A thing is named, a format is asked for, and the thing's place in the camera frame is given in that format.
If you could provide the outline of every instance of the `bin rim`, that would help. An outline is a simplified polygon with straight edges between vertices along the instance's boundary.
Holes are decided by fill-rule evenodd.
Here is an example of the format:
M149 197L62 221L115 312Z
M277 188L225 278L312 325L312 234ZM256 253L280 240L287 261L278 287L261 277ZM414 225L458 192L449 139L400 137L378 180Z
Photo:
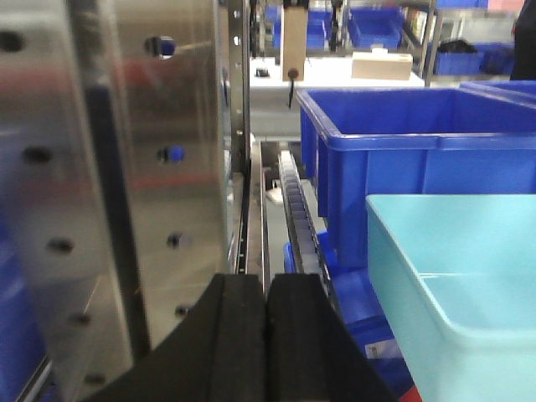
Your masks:
M324 110L312 99L311 93L363 93L363 92L458 92L532 109L535 114L533 131L511 132L447 132L400 134L342 134ZM506 95L484 92L472 88L352 88L341 90L304 89L296 95L301 108L311 119L326 146L334 151L442 149L442 150L504 150L536 149L536 103L510 99Z

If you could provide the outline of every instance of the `blue plastic crate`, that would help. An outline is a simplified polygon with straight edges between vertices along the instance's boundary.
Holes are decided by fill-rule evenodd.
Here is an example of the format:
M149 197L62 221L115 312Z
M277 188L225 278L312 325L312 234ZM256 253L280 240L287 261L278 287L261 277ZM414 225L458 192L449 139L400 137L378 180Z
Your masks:
M536 81L462 82L461 87L506 96L517 102L536 103Z
M16 400L45 355L24 279L0 223L0 400Z
M337 263L335 250L329 247L328 233L318 234L318 241L326 259L327 268L332 276L332 283L337 293L343 321L353 340L365 356L370 357L370 349L379 343L389 343L399 351L389 327L384 311L370 283L369 274L364 269L344 269ZM286 244L285 272L294 273L290 244ZM401 396L413 386L410 371L400 356L392 358L371 358L370 363L376 368L385 383Z
M296 265L294 264L294 253L292 253L292 246L290 243L283 245L284 256L284 269L286 274L296 273Z
M353 8L350 13L348 33L354 48L398 48L404 23L398 8Z
M298 100L302 158L340 266L367 265L368 194L536 192L536 105L450 88L308 90Z
M487 8L487 0L437 0L437 8Z
M324 49L326 39L331 36L331 13L324 11L309 11L307 22L307 48ZM272 31L273 46L281 47L281 16L274 22Z
M513 44L475 44L484 53L481 71L486 74L510 75L513 71Z
M438 53L434 72L438 75L480 74L484 53Z
M277 19L281 19L281 7L272 4L267 5L265 20L268 22L275 22Z

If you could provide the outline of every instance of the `white table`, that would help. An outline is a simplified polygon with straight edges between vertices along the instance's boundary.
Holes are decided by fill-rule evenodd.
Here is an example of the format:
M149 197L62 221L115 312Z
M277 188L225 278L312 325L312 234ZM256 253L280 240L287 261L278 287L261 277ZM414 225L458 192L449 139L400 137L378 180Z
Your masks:
M257 68L266 68L268 78L255 77ZM300 89L423 87L425 82L411 73L409 80L361 80L352 77L350 57L309 58L304 81L295 83ZM281 67L274 58L250 61L251 130L260 141L298 141L300 138L300 106L296 99L288 108L290 83L281 79Z

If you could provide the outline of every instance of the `conveyor belt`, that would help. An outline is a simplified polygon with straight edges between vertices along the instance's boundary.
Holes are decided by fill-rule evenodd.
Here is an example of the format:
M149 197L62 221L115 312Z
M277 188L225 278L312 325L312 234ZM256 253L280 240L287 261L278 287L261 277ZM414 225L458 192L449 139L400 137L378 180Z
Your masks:
M282 151L279 155L279 175L296 273L318 274L323 279L324 288L333 307L339 312L337 295L332 287L331 277L318 242L296 162L289 151Z

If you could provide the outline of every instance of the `plastic container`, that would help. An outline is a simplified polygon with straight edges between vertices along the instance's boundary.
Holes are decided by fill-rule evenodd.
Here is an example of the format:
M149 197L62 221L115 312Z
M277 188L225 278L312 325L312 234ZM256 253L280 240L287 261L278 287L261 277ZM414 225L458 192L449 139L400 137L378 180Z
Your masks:
M513 44L477 44L484 53L481 71L486 74L510 75L515 61Z
M44 345L12 244L0 223L0 400L17 400Z
M302 160L340 266L367 265L368 194L536 192L536 105L450 88L298 100Z
M484 53L438 53L434 73L438 75L477 75L481 72Z
M437 8L487 8L487 0L438 0Z
M331 13L324 11L309 11L307 22L307 48L324 49L326 39L331 36ZM272 31L273 46L281 47L281 16L274 22Z
M348 32L354 48L399 46L404 17L398 8L353 8Z
M369 274L363 269L341 269L334 250L329 247L328 233L321 232L317 236L348 331L385 383L401 396L413 386L413 379L379 305ZM287 243L284 251L285 273L296 272L291 245Z
M536 196L368 197L369 274L423 400L533 402Z
M536 103L536 81L462 82L461 87L506 96L516 102Z
M286 274L296 273L296 266L294 265L294 254L292 253L292 246L290 243L283 245L284 256L284 270Z

